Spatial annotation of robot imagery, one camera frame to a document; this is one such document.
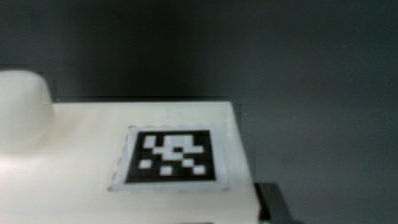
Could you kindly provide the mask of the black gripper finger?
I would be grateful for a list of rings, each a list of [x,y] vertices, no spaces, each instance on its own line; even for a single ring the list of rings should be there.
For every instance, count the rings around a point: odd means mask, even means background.
[[[255,183],[259,224],[302,224],[293,218],[282,191],[275,183]]]

